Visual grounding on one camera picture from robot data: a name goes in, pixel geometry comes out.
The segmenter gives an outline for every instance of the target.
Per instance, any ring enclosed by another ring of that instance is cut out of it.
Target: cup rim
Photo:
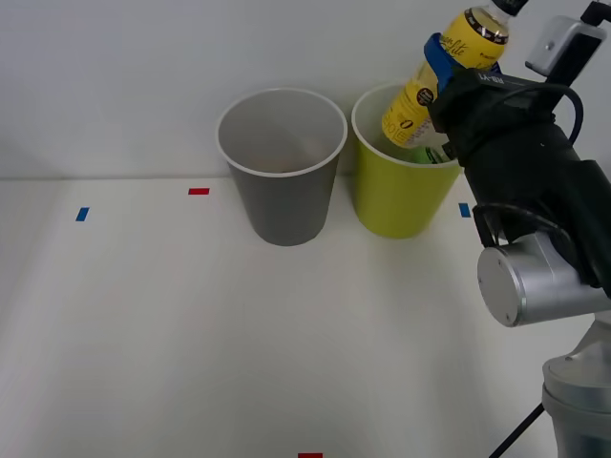
[[[315,96],[317,98],[320,98],[323,101],[325,101],[325,103],[327,105],[329,105],[333,110],[335,110],[335,112],[340,116],[340,119],[342,120],[342,127],[344,128],[344,132],[342,134],[342,139],[340,140],[340,142],[339,142],[337,148],[335,149],[335,151],[333,151],[333,153],[331,153],[325,160],[323,160],[321,162],[318,162],[317,164],[314,164],[311,167],[307,167],[306,169],[297,170],[295,172],[286,172],[286,173],[282,173],[282,174],[277,174],[277,173],[271,173],[271,172],[260,172],[260,171],[257,171],[257,170],[249,169],[248,167],[244,167],[243,165],[241,165],[240,163],[236,162],[234,159],[229,157],[227,155],[227,153],[224,151],[224,149],[222,148],[222,146],[221,146],[220,133],[221,133],[222,122],[224,121],[225,117],[229,114],[229,112],[231,112],[231,110],[233,110],[234,108],[236,108],[238,105],[240,105],[241,103],[245,102],[249,98],[253,98],[253,97],[255,97],[257,95],[261,95],[261,94],[267,94],[267,93],[273,93],[273,92],[279,92],[279,91],[313,95],[313,96]],[[291,87],[264,89],[262,91],[256,91],[256,92],[247,94],[244,97],[239,98],[238,100],[233,102],[231,105],[229,105],[229,107],[227,107],[222,112],[221,116],[219,117],[219,119],[217,121],[217,128],[216,128],[217,149],[221,152],[221,155],[224,157],[224,159],[227,162],[229,162],[229,164],[234,166],[235,168],[237,168],[237,169],[239,169],[239,170],[241,170],[243,172],[246,172],[247,174],[255,175],[257,177],[265,177],[265,178],[298,177],[300,175],[309,174],[310,172],[314,172],[315,170],[318,170],[318,169],[320,169],[322,167],[325,167],[327,164],[329,164],[329,162],[331,160],[333,160],[335,157],[337,157],[340,154],[340,152],[344,148],[344,145],[346,144],[346,140],[347,139],[348,139],[348,121],[346,120],[346,115],[344,114],[344,112],[342,112],[340,107],[338,107],[337,104],[335,102],[333,102],[333,100],[331,100],[328,97],[325,97],[324,95],[315,93],[313,91],[309,91],[307,89],[299,89],[299,88],[291,88]]]
[[[363,95],[360,96],[360,98],[356,101],[356,103],[354,104],[354,108],[352,108],[352,114],[350,116],[350,122],[352,123],[352,130],[354,131],[354,133],[356,134],[357,138],[359,139],[359,141],[361,143],[363,143],[365,146],[367,146],[368,150],[370,150],[372,153],[374,153],[375,155],[385,159],[385,160],[389,160],[390,162],[393,162],[397,165],[401,165],[403,167],[412,167],[414,169],[447,169],[449,167],[453,167],[458,165],[458,159],[454,159],[451,160],[449,162],[443,162],[442,164],[416,164],[414,162],[407,162],[406,160],[401,160],[401,159],[397,159],[395,157],[392,156],[388,156],[385,155],[384,153],[382,153],[381,151],[379,151],[378,149],[374,148],[368,141],[365,140],[365,138],[363,137],[363,134],[361,134],[361,132],[359,131],[359,128],[356,124],[356,113],[361,105],[361,103],[367,99],[369,96],[371,96],[374,93],[377,93],[379,91],[391,88],[391,87],[397,87],[399,89],[403,88],[405,86],[405,82],[391,82],[391,83],[386,83],[380,86],[376,86],[373,89],[370,89],[369,91],[367,91],[366,93],[364,93]]]

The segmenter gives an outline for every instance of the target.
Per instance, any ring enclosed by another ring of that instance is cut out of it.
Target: white wall
[[[532,76],[523,61],[541,25],[588,1],[531,0],[505,71]],[[409,76],[429,34],[473,2],[2,0],[0,177],[225,174],[213,132],[233,99],[303,86],[348,111],[365,89]],[[575,86],[579,151],[607,171],[609,62],[606,45]]]

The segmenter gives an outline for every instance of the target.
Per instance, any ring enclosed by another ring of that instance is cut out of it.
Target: bottle label
[[[482,26],[468,9],[441,35],[441,46],[463,67],[489,69],[505,51],[508,39]]]
[[[441,36],[441,45],[467,68],[489,69],[505,50],[507,36],[488,31],[471,9],[456,17]],[[427,62],[394,99],[382,118],[384,135],[395,145],[409,148],[432,128],[427,106],[437,98],[437,78]]]

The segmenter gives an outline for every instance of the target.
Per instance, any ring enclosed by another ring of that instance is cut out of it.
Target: yellow cup
[[[412,164],[387,156],[372,143],[382,135],[382,116],[403,85],[365,93],[352,110],[358,137],[356,214],[372,233],[393,239],[414,237],[427,228],[460,172],[458,162]]]

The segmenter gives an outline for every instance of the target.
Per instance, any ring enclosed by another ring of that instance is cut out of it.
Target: bottle cap
[[[493,3],[510,16],[517,16],[528,0],[493,0]]]

